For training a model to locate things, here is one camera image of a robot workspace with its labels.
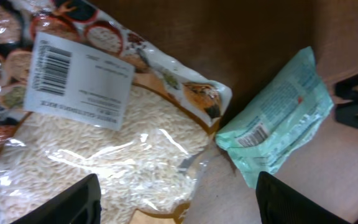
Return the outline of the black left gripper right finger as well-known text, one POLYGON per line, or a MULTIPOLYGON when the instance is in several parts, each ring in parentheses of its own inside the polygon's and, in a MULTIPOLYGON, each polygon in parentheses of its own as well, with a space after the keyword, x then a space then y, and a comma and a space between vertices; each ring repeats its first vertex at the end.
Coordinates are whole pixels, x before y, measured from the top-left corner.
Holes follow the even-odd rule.
POLYGON ((255 189, 263 224, 348 224, 268 172, 262 171, 255 189))

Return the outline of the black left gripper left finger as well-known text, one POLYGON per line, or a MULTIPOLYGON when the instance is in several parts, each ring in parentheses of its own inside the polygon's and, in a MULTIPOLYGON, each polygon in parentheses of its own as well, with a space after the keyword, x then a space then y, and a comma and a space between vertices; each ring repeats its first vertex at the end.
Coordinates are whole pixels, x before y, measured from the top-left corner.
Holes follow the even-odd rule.
POLYGON ((90 174, 12 224, 100 224, 101 211, 98 176, 90 174))

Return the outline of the teal wet wipes pack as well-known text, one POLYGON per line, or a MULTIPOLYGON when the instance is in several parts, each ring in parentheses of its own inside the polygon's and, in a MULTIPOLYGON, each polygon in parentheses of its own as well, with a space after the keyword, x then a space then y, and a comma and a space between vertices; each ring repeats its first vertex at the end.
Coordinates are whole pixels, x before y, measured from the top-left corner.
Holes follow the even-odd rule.
POLYGON ((313 49, 306 47, 218 131, 216 144, 254 189, 260 172, 276 173, 293 151, 314 137, 333 106, 316 72, 313 49))

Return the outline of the beige seed pouch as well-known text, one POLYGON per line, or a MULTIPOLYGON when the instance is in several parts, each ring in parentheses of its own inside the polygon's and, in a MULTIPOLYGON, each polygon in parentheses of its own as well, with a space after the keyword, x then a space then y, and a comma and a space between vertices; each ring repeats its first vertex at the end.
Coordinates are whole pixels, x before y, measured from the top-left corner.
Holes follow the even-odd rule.
POLYGON ((0 223, 90 174, 101 223, 182 223, 231 98, 87 1, 0 0, 0 223))

